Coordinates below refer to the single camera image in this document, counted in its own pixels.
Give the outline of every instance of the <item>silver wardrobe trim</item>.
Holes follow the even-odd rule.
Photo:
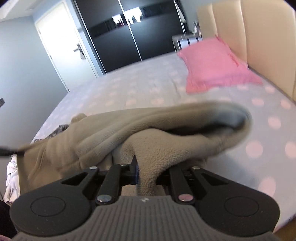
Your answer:
[[[124,17],[125,17],[124,9],[123,9],[123,7],[122,7],[122,5],[121,5],[120,0],[118,0],[118,2],[119,2],[119,5],[120,5],[120,7],[121,7],[121,10],[122,10],[122,12],[123,12],[123,15],[124,15]],[[128,24],[128,28],[129,28],[129,30],[130,30],[130,32],[131,32],[131,36],[133,37],[133,41],[134,41],[134,43],[135,43],[135,45],[136,45],[136,48],[137,48],[138,54],[139,54],[139,56],[140,56],[140,59],[141,59],[141,61],[143,61],[143,60],[142,60],[142,57],[141,57],[141,54],[140,54],[140,51],[139,51],[139,49],[138,49],[137,43],[136,43],[135,38],[134,38],[134,36],[133,36],[133,32],[132,32],[131,27],[130,27],[129,24]]]
[[[186,33],[185,33],[185,28],[184,28],[184,25],[183,25],[183,23],[182,23],[182,20],[181,20],[181,17],[180,17],[180,14],[179,14],[178,8],[177,8],[177,3],[176,3],[175,0],[173,0],[173,1],[174,1],[174,4],[175,4],[176,11],[177,11],[177,13],[178,13],[178,17],[179,17],[179,20],[180,20],[180,23],[181,23],[181,27],[182,27],[182,30],[183,30],[183,34],[185,35],[185,34],[186,34]]]
[[[78,13],[79,13],[79,16],[80,16],[80,18],[81,18],[81,20],[82,20],[82,23],[83,23],[83,25],[84,25],[84,27],[85,27],[85,29],[86,29],[86,32],[87,32],[87,34],[88,34],[88,36],[89,36],[89,39],[91,40],[91,43],[92,43],[92,45],[93,45],[93,47],[94,47],[94,50],[95,50],[95,52],[96,52],[96,54],[97,54],[97,56],[98,56],[98,58],[99,58],[99,60],[100,60],[100,62],[101,62],[101,65],[102,65],[102,67],[103,67],[105,73],[107,73],[106,70],[105,70],[105,67],[104,67],[104,65],[103,65],[103,63],[102,63],[102,60],[101,60],[101,58],[100,58],[100,56],[99,56],[99,54],[98,54],[98,52],[97,52],[97,50],[96,50],[96,47],[94,46],[94,43],[93,43],[93,41],[92,41],[92,39],[91,39],[91,36],[90,36],[90,34],[89,34],[89,31],[87,30],[87,27],[86,27],[86,25],[85,25],[85,22],[84,22],[84,20],[83,20],[83,18],[82,18],[82,15],[81,15],[81,13],[80,13],[79,7],[78,7],[78,5],[77,5],[77,3],[76,3],[76,0],[74,0],[74,3],[75,3],[75,6],[76,6],[77,11],[78,11]]]

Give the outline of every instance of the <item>black sliding wardrobe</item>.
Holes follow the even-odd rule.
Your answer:
[[[183,34],[174,0],[75,0],[106,72],[174,51]]]

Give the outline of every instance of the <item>wooden floor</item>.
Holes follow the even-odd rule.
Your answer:
[[[282,241],[296,240],[296,218],[275,233]]]

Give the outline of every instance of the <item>wall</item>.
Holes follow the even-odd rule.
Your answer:
[[[74,8],[74,5],[73,5],[73,2],[71,0],[65,0],[67,5],[68,5],[68,8],[70,10],[70,13],[72,15],[72,18],[74,20],[74,23],[76,25],[76,28],[78,29],[79,31],[79,34],[80,34],[80,37],[83,41],[83,44],[89,54],[89,57],[98,73],[99,76],[103,76],[103,72],[101,70],[101,67],[98,63],[98,60],[96,58],[96,56],[94,55],[93,53],[93,50],[92,50],[92,47],[90,45],[90,43],[88,42],[87,40],[87,36],[86,34],[84,33],[83,29],[82,29],[82,26],[81,26],[81,23],[79,21],[79,18],[76,14],[76,11],[75,11],[75,8]],[[61,0],[47,0],[47,1],[44,1],[36,10],[35,12],[33,13],[33,19],[34,19],[34,22],[37,22],[47,11],[49,11],[52,7],[54,7],[56,4],[58,4],[59,2],[61,2]]]
[[[180,0],[183,6],[183,10],[186,15],[188,28],[193,31],[194,21],[197,20],[196,10],[199,6],[207,5],[212,2],[217,2],[220,0]]]
[[[0,22],[0,145],[30,143],[67,94],[32,17]],[[0,190],[4,193],[8,159],[0,158]]]

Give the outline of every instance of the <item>door handle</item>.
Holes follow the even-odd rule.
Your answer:
[[[83,53],[83,50],[82,50],[80,44],[77,44],[77,49],[74,49],[74,52],[76,52],[76,51],[79,51],[80,52],[81,59],[85,59],[85,55]]]

